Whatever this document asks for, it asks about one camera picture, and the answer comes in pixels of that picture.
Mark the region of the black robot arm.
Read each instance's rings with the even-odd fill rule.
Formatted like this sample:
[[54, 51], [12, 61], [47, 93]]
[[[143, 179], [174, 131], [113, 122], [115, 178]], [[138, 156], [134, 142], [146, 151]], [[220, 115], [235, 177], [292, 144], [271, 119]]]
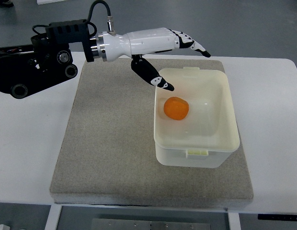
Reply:
[[0, 47], [0, 92], [22, 99], [68, 81], [78, 74], [69, 45], [82, 43], [93, 61], [90, 39], [96, 26], [86, 19], [50, 23], [30, 45]]

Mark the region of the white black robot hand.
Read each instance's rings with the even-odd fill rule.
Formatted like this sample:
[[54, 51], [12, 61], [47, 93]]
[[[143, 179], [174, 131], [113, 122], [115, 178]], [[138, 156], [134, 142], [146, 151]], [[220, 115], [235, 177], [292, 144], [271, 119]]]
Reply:
[[103, 61], [115, 61], [125, 55], [132, 58], [131, 69], [145, 82], [155, 87], [174, 91], [159, 72], [143, 57], [146, 54], [162, 53], [173, 49], [190, 48], [211, 57], [208, 51], [189, 35], [167, 28], [148, 29], [124, 35], [103, 32], [91, 39], [93, 56]]

